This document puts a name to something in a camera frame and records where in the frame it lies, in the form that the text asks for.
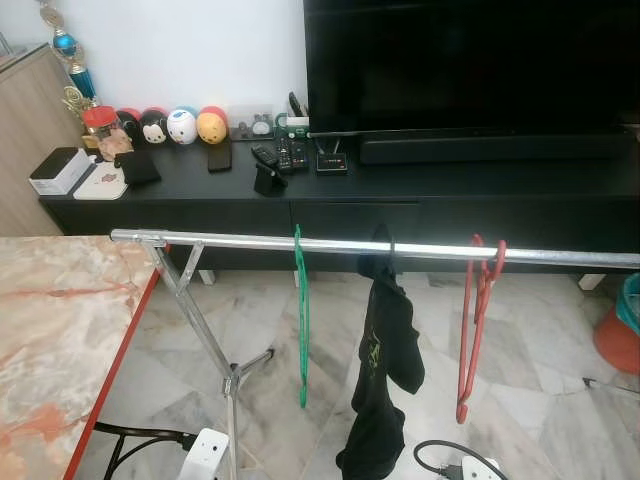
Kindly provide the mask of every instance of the red table edge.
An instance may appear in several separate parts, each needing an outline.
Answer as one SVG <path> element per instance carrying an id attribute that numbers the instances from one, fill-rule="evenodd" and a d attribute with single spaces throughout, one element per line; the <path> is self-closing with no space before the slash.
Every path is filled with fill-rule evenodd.
<path id="1" fill-rule="evenodd" d="M 122 359 L 124 358 L 125 353 L 127 353 L 127 349 L 129 348 L 129 343 L 131 343 L 131 339 L 133 338 L 133 334 L 138 328 L 138 323 L 140 323 L 140 318 L 142 318 L 142 313 L 144 312 L 147 303 L 149 302 L 149 298 L 151 297 L 151 292 L 153 292 L 153 288 L 158 283 L 158 279 L 160 278 L 160 274 L 158 270 L 154 270 L 153 274 L 149 278 L 149 282 L 147 283 L 146 288 L 140 298 L 140 302 L 138 303 L 138 308 L 136 308 L 135 313 L 133 314 L 133 318 L 131 319 L 131 323 L 129 324 L 129 328 L 127 329 L 124 338 L 122 339 L 122 343 L 120 344 L 120 348 L 118 348 L 118 352 L 116 353 L 116 357 L 111 364 L 111 368 L 109 369 L 109 373 L 107 373 L 107 378 L 102 384 L 102 389 L 100 390 L 100 394 L 98 395 L 98 399 L 89 414 L 89 418 L 87 419 L 87 424 L 82 431 L 82 435 L 80 436 L 80 440 L 78 440 L 78 444 L 76 445 L 76 449 L 73 452 L 71 457 L 71 461 L 69 462 L 69 466 L 67 467 L 67 471 L 64 474 L 63 480 L 72 480 L 73 476 L 76 474 L 78 470 L 78 466 L 80 465 L 80 461 L 82 460 L 82 455 L 84 454 L 85 449 L 87 448 L 87 444 L 89 443 L 89 437 L 91 437 L 91 432 L 93 432 L 93 427 L 98 421 L 98 415 L 102 410 L 105 400 L 107 399 L 107 394 L 109 390 L 111 390 L 111 385 L 113 384 L 113 380 L 116 378 L 116 374 L 120 369 L 120 365 L 122 364 Z"/>

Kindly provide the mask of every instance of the white toy ball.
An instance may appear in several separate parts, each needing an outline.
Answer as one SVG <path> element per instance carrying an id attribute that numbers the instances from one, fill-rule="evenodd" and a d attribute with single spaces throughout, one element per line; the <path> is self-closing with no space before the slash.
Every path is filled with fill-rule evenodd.
<path id="1" fill-rule="evenodd" d="M 196 117 L 188 110 L 178 108 L 169 114 L 167 130 L 174 142 L 182 145 L 193 143 L 198 136 Z"/>

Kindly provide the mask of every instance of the jar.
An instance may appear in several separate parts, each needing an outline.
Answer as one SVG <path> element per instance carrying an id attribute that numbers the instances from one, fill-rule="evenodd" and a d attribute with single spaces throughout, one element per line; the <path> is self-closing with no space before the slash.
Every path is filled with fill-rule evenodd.
<path id="1" fill-rule="evenodd" d="M 105 160 L 113 162 L 118 153 L 133 151 L 131 139 L 112 107 L 90 108 L 82 114 L 82 118 Z"/>

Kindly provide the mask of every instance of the black tv screen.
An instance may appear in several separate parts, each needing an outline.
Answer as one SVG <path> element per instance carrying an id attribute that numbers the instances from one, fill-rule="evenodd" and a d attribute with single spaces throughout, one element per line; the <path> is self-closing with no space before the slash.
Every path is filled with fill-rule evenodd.
<path id="1" fill-rule="evenodd" d="M 640 0 L 305 0 L 311 130 L 580 131 L 640 108 Z"/>

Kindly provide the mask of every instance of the marble table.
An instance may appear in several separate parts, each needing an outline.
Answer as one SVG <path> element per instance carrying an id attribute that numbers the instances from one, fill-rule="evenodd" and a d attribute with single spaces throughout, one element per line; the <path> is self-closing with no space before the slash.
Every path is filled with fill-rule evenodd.
<path id="1" fill-rule="evenodd" d="M 73 478 L 156 279 L 139 245 L 0 238 L 0 478 Z"/>

